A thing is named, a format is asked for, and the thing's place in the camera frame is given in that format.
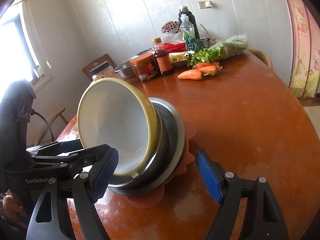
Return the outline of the left hand with painted nails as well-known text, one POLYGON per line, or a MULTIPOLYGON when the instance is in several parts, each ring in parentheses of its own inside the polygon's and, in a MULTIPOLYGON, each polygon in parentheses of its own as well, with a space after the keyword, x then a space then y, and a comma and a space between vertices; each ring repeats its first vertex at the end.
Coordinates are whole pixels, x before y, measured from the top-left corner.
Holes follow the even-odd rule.
POLYGON ((22 202, 18 198, 15 198, 10 190, 5 193, 3 199, 3 209, 7 217, 12 222, 24 229, 28 227, 19 216, 19 214, 24 211, 22 202))

